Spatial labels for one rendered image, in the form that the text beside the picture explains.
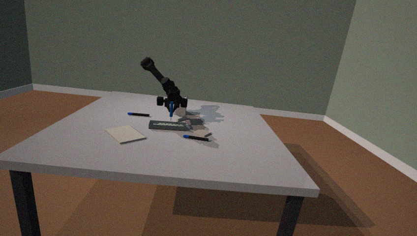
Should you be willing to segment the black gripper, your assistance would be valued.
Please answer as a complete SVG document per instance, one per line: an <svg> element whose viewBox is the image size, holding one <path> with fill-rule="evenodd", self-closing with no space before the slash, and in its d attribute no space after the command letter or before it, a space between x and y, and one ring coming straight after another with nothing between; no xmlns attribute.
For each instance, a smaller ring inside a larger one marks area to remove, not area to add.
<svg viewBox="0 0 417 236"><path fill-rule="evenodd" d="M174 108L173 108L173 112L179 108L179 104L181 104L180 106L183 108L187 107L187 99L182 98L181 101L177 100L175 97L169 97L169 98L165 98L162 96L158 96L157 97L157 105L158 106L162 106L163 102L164 102L164 106L168 109L168 111L170 112L170 103L171 101L174 102Z"/></svg>

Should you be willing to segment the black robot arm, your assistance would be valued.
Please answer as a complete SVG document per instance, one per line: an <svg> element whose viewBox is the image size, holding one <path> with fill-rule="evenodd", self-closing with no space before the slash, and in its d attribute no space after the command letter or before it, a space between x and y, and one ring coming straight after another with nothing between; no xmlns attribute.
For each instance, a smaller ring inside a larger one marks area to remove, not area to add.
<svg viewBox="0 0 417 236"><path fill-rule="evenodd" d="M146 57L142 60L140 65L143 69L151 71L155 78L162 84L162 87L167 94L167 98L175 97L177 100L181 101L182 97L180 96L180 90L168 77L163 77L163 75L155 68L154 61L150 57Z"/></svg>

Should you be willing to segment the grey keyboard with white letter keys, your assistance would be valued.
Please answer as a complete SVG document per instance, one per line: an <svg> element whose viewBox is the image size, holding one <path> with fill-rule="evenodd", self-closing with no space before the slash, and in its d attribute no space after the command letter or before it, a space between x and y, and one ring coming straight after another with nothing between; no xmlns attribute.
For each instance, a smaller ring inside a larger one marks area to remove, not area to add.
<svg viewBox="0 0 417 236"><path fill-rule="evenodd" d="M149 129L186 131L186 122L150 120Z"/></svg>

